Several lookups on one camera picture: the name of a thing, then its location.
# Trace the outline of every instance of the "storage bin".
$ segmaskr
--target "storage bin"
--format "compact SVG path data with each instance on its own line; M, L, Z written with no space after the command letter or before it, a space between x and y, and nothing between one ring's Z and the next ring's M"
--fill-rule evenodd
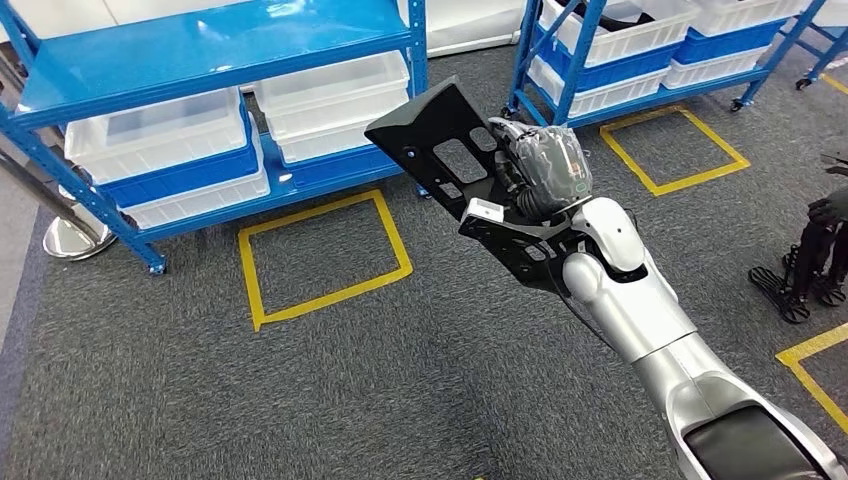
M632 3L655 21L617 32L598 27L586 58L587 67L682 42L690 21L699 12L689 0L632 0ZM556 0L544 0L539 25L550 29L562 11ZM583 19L572 13L557 30L557 37L569 52L574 52L582 26Z
M568 116L574 118L657 93L660 81L669 70L670 67L666 67L656 72L578 93L574 95ZM545 100L550 105L555 107L559 104L559 97L562 95L565 82L550 65L536 57L530 62L527 75L539 87L543 96L546 97Z
M532 45L536 43L545 34L545 29L538 24L533 29ZM614 60L603 65L584 68L579 77L577 77L577 91L585 92L593 88L602 87L611 83L620 82L646 73L656 72L669 65L671 57L680 44L675 43L660 47L644 53L633 55L632 57ZM568 73L568 67L571 65L571 54L556 37L552 37L549 45L543 45L539 49L539 58L544 60L562 77Z
M267 78L256 82L254 93L262 112L273 117L404 89L408 83L406 61L394 51ZM348 114L340 112L339 118Z
M265 172L265 156L258 135L252 138L252 143L259 166L256 173L119 210L131 216L138 228L145 229L268 195L271 193L271 187Z
M369 96L345 98L338 103L313 106L309 109L286 109L266 112L268 131L274 141L349 124L356 120L377 118L409 101L406 85L393 90L378 91Z
M747 72L754 68L757 59L768 50L769 47L755 48L747 52L734 53L724 57L706 60L704 62L690 63L684 65L674 60L671 61L671 71L663 80L666 88L674 89L707 82L717 78Z
M283 164L292 165L310 158L368 145L365 127L381 115L351 123L341 123L276 140L283 153Z
M692 21L692 26L706 36L789 18L801 11L801 3L798 0L693 1L701 7L702 11Z
M316 185L327 178L338 178L340 171L375 172L374 180L381 178L381 172L397 164L382 152L374 152L373 146L359 147L358 151L345 155L326 155L299 162L288 167L292 181L298 187Z
M103 184L242 148L240 106L234 87L71 122L65 157Z
M786 19L783 18L712 37L690 28L683 45L674 54L674 59L678 63L688 64L765 47L771 44L785 23Z
M259 130L246 113L244 126L250 142L242 148L97 185L97 189L126 208L256 173L259 163L253 139Z

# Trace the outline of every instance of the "gray glove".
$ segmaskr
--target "gray glove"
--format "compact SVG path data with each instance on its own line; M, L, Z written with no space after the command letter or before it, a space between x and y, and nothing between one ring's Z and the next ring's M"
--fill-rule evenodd
M821 225L848 221L848 187L810 204L810 220Z

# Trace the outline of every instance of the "blue shelf frame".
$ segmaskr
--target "blue shelf frame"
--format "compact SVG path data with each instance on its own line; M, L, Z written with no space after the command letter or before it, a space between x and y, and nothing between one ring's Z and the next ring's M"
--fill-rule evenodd
M353 8L342 0L313 0L309 10L297 0L266 0L41 40L7 0L0 0L0 23L30 73L16 112L0 110L0 131L107 225L151 273L160 274L166 261L154 241L372 182L401 169L384 161L376 147L353 149L336 155L360 160L363 155L379 156L359 164L380 166L350 168L295 187L278 181L287 172L276 144L263 134L269 195L139 230L34 131L391 50L405 52L410 94L417 95L427 89L424 2L408 0L409 27L400 20L394 0L367 0ZM144 42L160 38L165 39L160 49L145 53Z
M815 23L810 23L808 28L822 37L826 38L831 42L830 48L822 52L818 48L812 46L800 38L795 40L795 44L799 47L803 48L807 52L811 53L814 57L818 58L818 62L813 65L813 68L804 75L803 78L798 80L795 83L796 88L801 90L807 85L810 85L816 81L818 81L824 69L827 68L828 64L836 58L837 55L844 52L848 49L848 28L846 27L820 27ZM787 32L780 30L781 35L788 35Z
M518 51L516 52L512 84L510 86L504 113L514 115L518 113L518 109L520 107L524 107L529 115L538 122L539 125L567 125L574 128L602 122L639 110L658 107L660 105L676 102L694 95L701 95L718 89L748 83L748 89L742 97L733 100L732 108L733 111L736 111L743 106L751 105L754 96L760 90L763 83L768 79L771 72L774 71L778 63L780 63L786 55L786 52L788 52L792 45L798 41L804 29L812 24L813 18L816 13L818 13L824 2L825 0L813 0L807 10L797 17L797 21L793 28L789 32L784 33L786 38L780 43L768 61L766 61L766 63L761 67L750 72L674 90L661 87L660 91L653 95L585 115L569 118L568 112L571 110L571 105L574 101L574 95L577 90L577 79L580 77L585 67L586 57L588 56L589 49L592 46L592 39L595 37L595 31L597 30L598 22L600 21L601 12L603 11L604 6L606 6L606 0L590 2L586 8L586 13L583 19L583 28L581 28L580 35L577 39L577 45L574 49L572 62L563 78L565 88L563 88L558 102L554 102L550 96L545 94L540 88L533 84L527 76L527 70L530 66L530 61L536 56L539 49L550 41L552 36L559 29L559 26L562 25L565 18L574 11L578 2L576 0L571 0L551 28L548 29L546 34L539 39L535 45L531 45L530 38L532 38L532 30L536 24L536 19L539 18L542 1L527 0L527 6L524 11L524 19L521 23L521 41L519 42ZM548 119L542 115L539 109L533 104L530 97L527 96L525 93L525 87L527 85L534 87L541 94L540 96L548 107L553 111L553 119L551 121L548 121Z

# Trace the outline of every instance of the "white plastic bin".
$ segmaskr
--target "white plastic bin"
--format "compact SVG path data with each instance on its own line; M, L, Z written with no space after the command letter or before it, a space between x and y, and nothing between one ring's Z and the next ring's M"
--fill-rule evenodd
M802 8L799 0L693 1L703 10L692 26L708 37L791 17Z
M65 157L102 184L235 150L247 144L240 107L227 88L71 122Z
M578 93L574 96L574 101L571 103L568 117L574 118L657 93L660 88L660 82L669 70L670 68L664 68L656 72ZM550 65L536 57L530 62L527 75L551 97L555 105L559 104L559 97L562 94L562 89L565 87L565 82Z
M368 145L370 142L365 138L365 127L377 118L379 116L274 140L283 152L283 162L287 164L302 162L310 158Z
M744 52L725 55L703 62L680 64L671 61L671 71L663 79L666 88L680 88L696 83L707 82L717 78L747 72L754 68L757 60L769 47L755 48Z
M305 135L318 130L378 118L409 101L406 85L359 97L344 97L338 103L312 105L307 109L287 108L265 113L274 141Z
M267 78L256 82L254 93L262 112L273 117L406 89L408 83L406 61L394 51Z
M621 5L622 3L624 2L611 1L607 9L629 10L622 8L627 7L627 5ZM699 12L697 5L689 0L629 0L627 3L648 13L654 17L655 21L617 32L608 32L598 27L592 47L589 49L589 56L586 57L587 67L682 42L686 37L689 23ZM544 0L539 25L545 30L550 30L562 11L563 7L555 0ZM569 52L573 53L577 47L582 26L583 19L572 13L557 30L557 37Z
M196 190L121 209L145 229L264 197L271 192L259 135L253 136L259 170L256 173Z

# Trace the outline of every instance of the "yellow tape square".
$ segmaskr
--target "yellow tape square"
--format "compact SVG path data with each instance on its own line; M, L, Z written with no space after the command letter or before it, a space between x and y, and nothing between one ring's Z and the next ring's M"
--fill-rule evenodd
M325 213L348 207L360 202L373 200L377 205L377 213L380 216L380 221L386 229L386 234L389 237L389 242L392 245L392 251L397 259L397 270L380 275L379 277L366 280L364 282L351 285L350 287L329 293L327 295L308 300L306 302L285 308L283 310L266 314L265 307L262 303L262 293L259 290L259 277L256 275L256 265L253 261L253 249L250 246L250 236L262 233L275 228L291 225L292 223L306 220L307 218L316 217ZM247 288L247 297L250 303L250 312L253 316L253 330L259 331L259 327L266 323L279 322L282 320L290 320L305 313L324 308L334 303L347 300L348 298L361 295L365 292L384 287L392 282L396 282L410 273L412 273L412 263L409 260L409 255L406 253L406 248L403 246L403 241L398 234L392 215L389 212L389 207L386 205L386 199L380 190L371 190L365 193L360 193L352 197L344 198L326 205L297 212L292 215L278 218L270 222L260 223L251 227L243 228L239 231L239 253L241 255L241 265L244 270L244 281Z
M710 140L713 141L716 145L719 146L722 150L724 150L730 158L733 159L733 162L729 165L724 165L718 168L714 168L712 170L698 173L686 178L682 178L680 180L675 180L671 183L666 183L663 185L657 185L651 180L651 177L642 170L630 155L624 151L624 148L618 141L613 138L612 132L615 130L619 130L625 127L630 127L632 125L636 125L638 123L646 122L648 120L652 120L654 118L662 117L664 115L668 115L670 113L681 113L686 119L692 122L695 127L698 128L704 135L706 135ZM642 113L639 115L633 115L630 117L623 118L616 122L604 125L601 127L601 138L607 142L607 145L613 149L615 153L618 154L619 157L624 161L624 163L630 167L630 170L639 177L639 180L645 185L651 193L656 196L665 195L666 193L676 192L677 190L682 190L687 187L691 187L692 185L697 185L699 183L704 183L708 180L712 180L714 178L718 178L729 173L733 173L744 168L748 168L751 166L751 163L745 159L739 152L736 151L733 147L728 145L721 137L718 136L710 127L708 127L704 122L702 122L698 117L695 116L694 113L687 110L682 105L671 105L665 108L661 108L659 110L653 110L647 113Z
M848 95L848 87L846 87L845 84L840 82L839 80L831 77L830 75L828 75L826 73L821 74L821 79L824 80L825 83L828 83L831 87L833 87L833 88L839 90L840 92Z
M789 367L789 370L798 377L798 380L804 385L810 394L815 398L825 411L836 420L845 433L848 433L848 415L836 405L824 389L813 379L807 370L801 366L801 360L812 357L813 355L828 349L838 343L848 340L848 323L833 330L827 331L813 337L806 342L796 345L790 349L784 350L777 354L777 359L780 363Z

